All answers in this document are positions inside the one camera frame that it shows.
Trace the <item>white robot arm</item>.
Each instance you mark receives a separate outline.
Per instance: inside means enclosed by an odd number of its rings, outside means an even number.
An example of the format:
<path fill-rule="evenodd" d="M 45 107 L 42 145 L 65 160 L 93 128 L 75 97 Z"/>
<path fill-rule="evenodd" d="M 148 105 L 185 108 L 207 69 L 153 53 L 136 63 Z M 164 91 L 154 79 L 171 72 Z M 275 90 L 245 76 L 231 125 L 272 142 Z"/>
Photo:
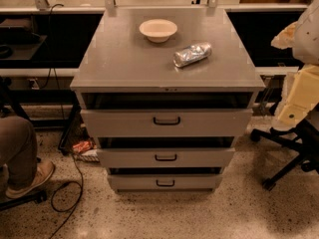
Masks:
<path fill-rule="evenodd" d="M 272 126 L 278 130 L 296 127 L 319 104 L 319 0 L 313 0 L 296 22 L 285 27 L 271 41 L 277 49 L 292 49 L 303 63 L 284 80 L 281 101 L 275 109 Z"/>

